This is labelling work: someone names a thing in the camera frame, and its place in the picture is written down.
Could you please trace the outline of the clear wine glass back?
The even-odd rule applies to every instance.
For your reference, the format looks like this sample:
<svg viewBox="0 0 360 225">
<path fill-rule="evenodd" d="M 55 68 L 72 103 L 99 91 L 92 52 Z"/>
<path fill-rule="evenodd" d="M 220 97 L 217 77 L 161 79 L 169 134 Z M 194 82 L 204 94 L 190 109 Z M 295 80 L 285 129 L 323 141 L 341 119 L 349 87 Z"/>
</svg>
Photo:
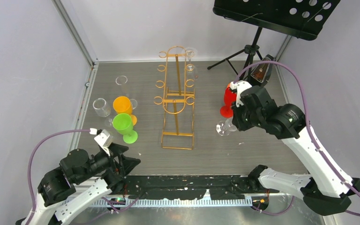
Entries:
<svg viewBox="0 0 360 225">
<path fill-rule="evenodd" d="M 185 49 L 185 55 L 187 61 L 185 72 L 187 73 L 188 79 L 194 79 L 195 81 L 198 79 L 197 67 L 194 63 L 194 58 L 196 54 L 197 54 L 197 50 L 193 47 L 187 47 Z"/>
</svg>

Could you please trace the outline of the gold wire glass rack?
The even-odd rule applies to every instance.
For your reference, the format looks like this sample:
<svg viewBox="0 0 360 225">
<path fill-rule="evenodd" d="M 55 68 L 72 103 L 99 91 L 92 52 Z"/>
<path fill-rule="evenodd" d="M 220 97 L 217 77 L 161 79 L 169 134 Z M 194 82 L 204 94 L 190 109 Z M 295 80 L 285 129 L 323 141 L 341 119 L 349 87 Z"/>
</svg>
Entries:
<svg viewBox="0 0 360 225">
<path fill-rule="evenodd" d="M 165 62 L 157 70 L 164 74 L 155 86 L 162 93 L 154 104 L 163 109 L 163 128 L 160 144 L 163 149 L 193 150 L 195 146 L 195 81 L 188 79 L 185 47 L 173 46 L 160 51 Z"/>
</svg>

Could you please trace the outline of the red wine glass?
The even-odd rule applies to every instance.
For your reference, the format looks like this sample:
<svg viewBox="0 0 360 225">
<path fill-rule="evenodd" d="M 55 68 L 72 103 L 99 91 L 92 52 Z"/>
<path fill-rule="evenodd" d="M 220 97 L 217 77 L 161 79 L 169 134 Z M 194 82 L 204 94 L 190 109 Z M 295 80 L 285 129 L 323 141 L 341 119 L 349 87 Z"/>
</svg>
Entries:
<svg viewBox="0 0 360 225">
<path fill-rule="evenodd" d="M 220 114 L 221 116 L 225 118 L 230 118 L 233 116 L 233 111 L 231 109 L 232 103 L 236 101 L 237 94 L 232 91 L 230 88 L 231 84 L 229 83 L 225 89 L 223 101 L 224 105 L 220 108 Z"/>
</svg>

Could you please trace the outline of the clear wine glass front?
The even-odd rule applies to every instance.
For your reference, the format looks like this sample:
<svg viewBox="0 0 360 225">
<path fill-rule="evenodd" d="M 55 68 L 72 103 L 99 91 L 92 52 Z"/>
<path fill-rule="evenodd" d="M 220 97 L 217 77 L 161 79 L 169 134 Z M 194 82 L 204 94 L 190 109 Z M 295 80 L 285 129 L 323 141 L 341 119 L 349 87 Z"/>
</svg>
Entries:
<svg viewBox="0 0 360 225">
<path fill-rule="evenodd" d="M 132 109 L 134 110 L 138 106 L 138 102 L 133 98 L 129 79 L 125 75 L 120 75 L 115 79 L 115 82 L 121 89 L 122 94 L 130 99 Z"/>
</svg>

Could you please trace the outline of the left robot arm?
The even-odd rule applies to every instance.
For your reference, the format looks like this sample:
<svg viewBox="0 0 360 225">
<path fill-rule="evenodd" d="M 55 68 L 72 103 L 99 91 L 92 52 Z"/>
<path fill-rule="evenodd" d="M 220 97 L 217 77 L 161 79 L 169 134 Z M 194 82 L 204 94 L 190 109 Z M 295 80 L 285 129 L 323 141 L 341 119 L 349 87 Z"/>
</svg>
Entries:
<svg viewBox="0 0 360 225">
<path fill-rule="evenodd" d="M 140 159 L 124 156 L 129 148 L 110 144 L 96 155 L 75 149 L 63 158 L 59 167 L 47 172 L 37 188 L 36 200 L 28 216 L 17 225 L 68 225 L 96 200 L 108 194 L 120 194 L 125 189 L 126 176 L 141 163 Z M 70 202 L 76 185 L 100 174 L 95 183 Z"/>
</svg>

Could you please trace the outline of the clear wine glass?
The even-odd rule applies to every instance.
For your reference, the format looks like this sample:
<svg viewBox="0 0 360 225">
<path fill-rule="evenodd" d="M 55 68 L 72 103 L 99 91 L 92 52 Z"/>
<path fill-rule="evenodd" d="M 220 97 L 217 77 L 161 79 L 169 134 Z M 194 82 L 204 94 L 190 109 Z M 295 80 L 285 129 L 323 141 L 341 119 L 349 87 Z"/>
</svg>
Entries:
<svg viewBox="0 0 360 225">
<path fill-rule="evenodd" d="M 195 81 L 198 79 L 197 67 L 194 63 L 194 58 L 196 54 L 197 54 L 197 50 L 193 47 L 187 47 L 185 49 L 185 55 L 187 61 L 185 72 L 187 73 L 188 79 L 194 79 Z"/>
<path fill-rule="evenodd" d="M 237 131 L 237 128 L 232 123 L 232 117 L 226 120 L 220 121 L 216 125 L 216 131 L 220 136 L 227 136 L 231 132 Z"/>
<path fill-rule="evenodd" d="M 115 79 L 115 82 L 121 89 L 122 94 L 130 99 L 132 109 L 134 110 L 138 106 L 138 102 L 133 98 L 129 79 L 125 75 L 120 75 Z"/>
<path fill-rule="evenodd" d="M 96 114 L 104 118 L 104 125 L 109 128 L 112 127 L 113 115 L 107 101 L 104 98 L 97 98 L 93 101 L 92 106 Z"/>
</svg>

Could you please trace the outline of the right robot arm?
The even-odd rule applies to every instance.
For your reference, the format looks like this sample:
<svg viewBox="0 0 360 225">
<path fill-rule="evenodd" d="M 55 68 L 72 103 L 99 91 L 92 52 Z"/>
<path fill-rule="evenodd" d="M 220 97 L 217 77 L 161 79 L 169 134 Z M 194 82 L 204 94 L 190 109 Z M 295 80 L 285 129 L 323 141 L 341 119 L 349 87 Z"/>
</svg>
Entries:
<svg viewBox="0 0 360 225">
<path fill-rule="evenodd" d="M 234 85 L 232 123 L 239 131 L 262 128 L 289 147 L 308 170 L 308 175 L 291 175 L 258 165 L 249 177 L 254 192 L 274 189 L 301 199 L 313 212 L 328 216 L 346 212 L 350 196 L 360 191 L 360 179 L 345 173 L 306 125 L 305 114 L 293 104 L 277 106 L 264 87 L 247 82 Z"/>
</svg>

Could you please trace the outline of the yellow wine glass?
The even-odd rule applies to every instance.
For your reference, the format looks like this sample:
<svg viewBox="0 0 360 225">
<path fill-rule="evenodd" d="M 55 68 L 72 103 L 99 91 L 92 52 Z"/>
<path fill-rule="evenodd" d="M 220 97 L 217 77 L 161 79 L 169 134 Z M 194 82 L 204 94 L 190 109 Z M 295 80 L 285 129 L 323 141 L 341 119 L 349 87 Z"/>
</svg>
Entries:
<svg viewBox="0 0 360 225">
<path fill-rule="evenodd" d="M 128 114 L 132 119 L 133 125 L 136 125 L 137 117 L 133 115 L 132 103 L 128 97 L 126 96 L 117 97 L 116 99 L 114 99 L 112 106 L 117 114 L 121 114 L 121 113 Z"/>
</svg>

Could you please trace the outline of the green wine glass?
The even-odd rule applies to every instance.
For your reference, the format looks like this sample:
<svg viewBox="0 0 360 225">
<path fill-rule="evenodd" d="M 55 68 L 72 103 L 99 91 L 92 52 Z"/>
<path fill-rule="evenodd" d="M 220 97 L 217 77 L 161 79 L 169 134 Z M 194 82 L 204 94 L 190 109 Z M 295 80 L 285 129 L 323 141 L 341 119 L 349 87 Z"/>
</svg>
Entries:
<svg viewBox="0 0 360 225">
<path fill-rule="evenodd" d="M 129 114 L 117 114 L 112 121 L 113 128 L 123 136 L 123 141 L 127 144 L 135 143 L 138 133 L 134 130 L 132 118 Z"/>
</svg>

